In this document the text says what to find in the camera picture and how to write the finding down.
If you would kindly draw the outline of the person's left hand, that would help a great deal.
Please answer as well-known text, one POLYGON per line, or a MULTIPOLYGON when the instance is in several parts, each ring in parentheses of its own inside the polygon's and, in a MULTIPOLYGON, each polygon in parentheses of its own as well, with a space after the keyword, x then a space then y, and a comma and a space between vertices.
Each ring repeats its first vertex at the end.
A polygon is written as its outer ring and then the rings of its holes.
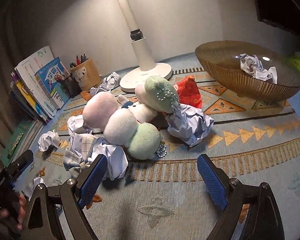
POLYGON ((7 195, 11 207, 0 207, 0 221, 5 222, 11 229, 21 231, 28 207, 28 201, 22 193, 12 191, 7 195))

